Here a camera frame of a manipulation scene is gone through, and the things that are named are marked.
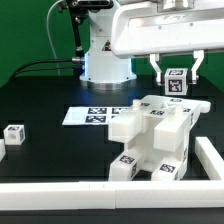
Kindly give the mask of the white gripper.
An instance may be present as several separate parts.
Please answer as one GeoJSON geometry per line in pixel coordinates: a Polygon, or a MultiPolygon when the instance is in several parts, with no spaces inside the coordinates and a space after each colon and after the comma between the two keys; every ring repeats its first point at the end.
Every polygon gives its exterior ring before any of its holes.
{"type": "Polygon", "coordinates": [[[204,51],[224,49],[224,0],[194,0],[194,8],[160,12],[150,1],[122,5],[112,22],[111,49],[119,58],[150,55],[162,84],[159,54],[193,52],[190,83],[196,84],[204,51]]]}

